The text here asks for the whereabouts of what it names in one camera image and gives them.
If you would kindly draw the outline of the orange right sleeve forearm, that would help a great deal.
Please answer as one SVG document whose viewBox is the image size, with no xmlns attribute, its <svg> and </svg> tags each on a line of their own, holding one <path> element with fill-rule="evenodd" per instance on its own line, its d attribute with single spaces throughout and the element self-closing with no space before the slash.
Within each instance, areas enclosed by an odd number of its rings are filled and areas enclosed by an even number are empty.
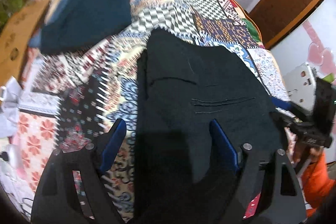
<svg viewBox="0 0 336 224">
<path fill-rule="evenodd" d="M 305 200 L 311 206 L 311 209 L 306 210 L 306 214 L 307 217 L 311 217 L 335 188 L 335 180 L 329 178 L 327 172 L 324 152 L 316 162 L 307 167 L 301 180 Z"/>
</svg>

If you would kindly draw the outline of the person right hand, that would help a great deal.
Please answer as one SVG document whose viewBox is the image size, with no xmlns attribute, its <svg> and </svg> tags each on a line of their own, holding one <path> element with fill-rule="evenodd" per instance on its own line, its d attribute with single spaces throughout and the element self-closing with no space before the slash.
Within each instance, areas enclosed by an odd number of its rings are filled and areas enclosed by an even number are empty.
<svg viewBox="0 0 336 224">
<path fill-rule="evenodd" d="M 308 147 L 307 145 L 303 144 L 302 142 L 296 141 L 294 146 L 294 152 L 293 152 L 293 162 L 298 163 L 302 156 L 304 151 L 309 148 L 309 159 L 311 162 L 316 162 L 319 160 L 320 156 L 323 154 L 323 147 Z"/>
</svg>

